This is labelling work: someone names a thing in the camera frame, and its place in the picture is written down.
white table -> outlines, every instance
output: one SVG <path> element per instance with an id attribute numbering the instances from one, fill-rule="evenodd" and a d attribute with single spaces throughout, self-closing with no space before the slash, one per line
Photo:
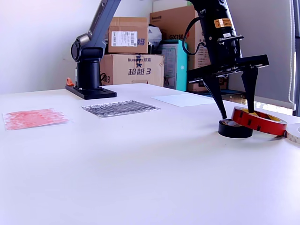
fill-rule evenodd
<path id="1" fill-rule="evenodd" d="M 176 90 L 109 89 L 118 97 L 0 96 L 1 112 L 53 107 L 72 119 L 9 132 L 0 121 L 1 225 L 300 224 L 300 145 L 256 131 L 222 137 L 215 104 L 180 108 L 150 98 L 182 94 Z M 80 108 L 123 100 L 162 110 L 100 119 Z M 225 102 L 229 116 L 236 105 Z"/>

black tape roll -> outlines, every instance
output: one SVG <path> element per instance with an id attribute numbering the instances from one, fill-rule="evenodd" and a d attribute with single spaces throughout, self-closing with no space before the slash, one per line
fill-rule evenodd
<path id="1" fill-rule="evenodd" d="M 219 134 L 230 138 L 247 138 L 252 136 L 253 130 L 226 119 L 219 121 Z"/>

electrical tape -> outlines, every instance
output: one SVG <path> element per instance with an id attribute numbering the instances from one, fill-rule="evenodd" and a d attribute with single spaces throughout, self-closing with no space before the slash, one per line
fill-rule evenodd
<path id="1" fill-rule="evenodd" d="M 285 134 L 287 126 L 287 122 L 282 119 L 259 111 L 249 113 L 248 109 L 242 107 L 234 108 L 232 120 L 247 128 L 278 136 Z"/>
<path id="2" fill-rule="evenodd" d="M 253 130 L 226 119 L 219 121 L 219 134 L 230 138 L 247 138 L 252 136 Z"/>

teal box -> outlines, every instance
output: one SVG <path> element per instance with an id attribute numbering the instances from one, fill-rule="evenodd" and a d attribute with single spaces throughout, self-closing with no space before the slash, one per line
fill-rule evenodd
<path id="1" fill-rule="evenodd" d="M 182 49 L 182 41 L 162 41 L 157 50 L 165 57 L 164 87 L 186 91 L 188 55 Z"/>

double-sided tape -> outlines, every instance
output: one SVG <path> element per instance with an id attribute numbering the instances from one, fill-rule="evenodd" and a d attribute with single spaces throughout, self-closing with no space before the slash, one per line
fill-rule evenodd
<path id="1" fill-rule="evenodd" d="M 249 129 L 279 136 L 283 136 L 285 134 L 287 126 L 287 122 L 280 118 L 259 111 L 249 113 L 248 109 L 242 107 L 234 108 L 232 120 Z"/>
<path id="2" fill-rule="evenodd" d="M 285 136 L 290 141 L 300 144 L 300 123 L 288 125 Z"/>
<path id="3" fill-rule="evenodd" d="M 230 138 L 247 138 L 252 136 L 253 130 L 226 119 L 219 121 L 219 134 Z"/>

